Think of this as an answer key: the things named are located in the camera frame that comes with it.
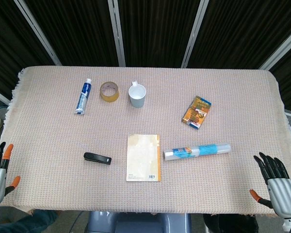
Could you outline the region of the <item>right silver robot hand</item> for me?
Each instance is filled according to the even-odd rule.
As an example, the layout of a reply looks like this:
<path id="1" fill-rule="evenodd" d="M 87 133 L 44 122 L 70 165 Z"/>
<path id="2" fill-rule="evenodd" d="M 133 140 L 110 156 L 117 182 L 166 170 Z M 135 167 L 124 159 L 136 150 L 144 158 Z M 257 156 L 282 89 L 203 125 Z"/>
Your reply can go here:
<path id="1" fill-rule="evenodd" d="M 291 218 L 291 178 L 284 164 L 278 158 L 272 158 L 260 152 L 254 156 L 262 177 L 265 181 L 270 199 L 260 197 L 253 189 L 249 190 L 251 197 L 259 204 L 273 209 L 284 219 Z"/>

